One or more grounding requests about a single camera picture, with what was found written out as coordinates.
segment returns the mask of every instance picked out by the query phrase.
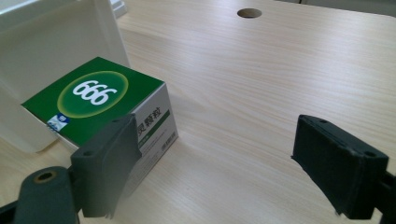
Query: white container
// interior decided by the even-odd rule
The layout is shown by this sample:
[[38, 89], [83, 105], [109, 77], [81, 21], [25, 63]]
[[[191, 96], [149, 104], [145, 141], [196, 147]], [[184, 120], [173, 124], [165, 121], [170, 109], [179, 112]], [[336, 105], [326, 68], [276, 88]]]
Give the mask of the white container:
[[32, 0], [0, 11], [0, 137], [27, 152], [53, 142], [21, 103], [98, 56], [129, 67], [108, 1]]

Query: green box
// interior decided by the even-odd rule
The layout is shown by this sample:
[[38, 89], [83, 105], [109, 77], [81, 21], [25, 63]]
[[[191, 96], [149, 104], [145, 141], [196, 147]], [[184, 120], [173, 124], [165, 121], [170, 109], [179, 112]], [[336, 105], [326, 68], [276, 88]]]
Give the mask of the green box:
[[166, 84], [95, 58], [22, 104], [77, 149], [113, 119], [134, 113], [142, 158], [133, 189], [177, 138]]

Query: wooden table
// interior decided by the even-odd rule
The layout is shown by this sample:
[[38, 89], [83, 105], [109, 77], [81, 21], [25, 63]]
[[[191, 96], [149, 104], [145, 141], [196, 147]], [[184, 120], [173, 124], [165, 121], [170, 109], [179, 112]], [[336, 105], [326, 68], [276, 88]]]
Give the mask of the wooden table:
[[[297, 118], [327, 119], [390, 157], [396, 173], [396, 19], [269, 0], [128, 0], [135, 70], [168, 84], [180, 137], [113, 220], [82, 223], [378, 223], [338, 217], [290, 158]], [[243, 19], [236, 12], [257, 8]], [[22, 180], [68, 166], [56, 142], [1, 142], [0, 204]]]

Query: light wood surface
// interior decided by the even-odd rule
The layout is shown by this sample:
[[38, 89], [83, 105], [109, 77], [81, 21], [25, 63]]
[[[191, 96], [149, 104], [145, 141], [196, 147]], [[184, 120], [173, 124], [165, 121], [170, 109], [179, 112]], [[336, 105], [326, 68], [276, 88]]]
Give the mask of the light wood surface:
[[[82, 223], [378, 223], [378, 212], [335, 215], [290, 155], [307, 114], [385, 152], [396, 173], [394, 18], [266, 0], [125, 2], [133, 69], [167, 83], [180, 137], [114, 219]], [[262, 15], [238, 17], [245, 7]], [[70, 153], [1, 142], [0, 204]]]

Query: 666 logo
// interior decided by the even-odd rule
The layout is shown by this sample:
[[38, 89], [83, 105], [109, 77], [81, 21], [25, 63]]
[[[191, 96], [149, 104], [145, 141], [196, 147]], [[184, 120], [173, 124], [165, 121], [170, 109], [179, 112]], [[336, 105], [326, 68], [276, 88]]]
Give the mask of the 666 logo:
[[87, 118], [102, 113], [122, 99], [128, 79], [114, 71], [100, 71], [77, 78], [58, 98], [58, 109], [69, 118]]
[[102, 105], [108, 100], [108, 93], [116, 93], [115, 89], [107, 89], [107, 85], [99, 84], [96, 80], [85, 81], [73, 89], [75, 95], [80, 95], [83, 100], [91, 101], [93, 105]]

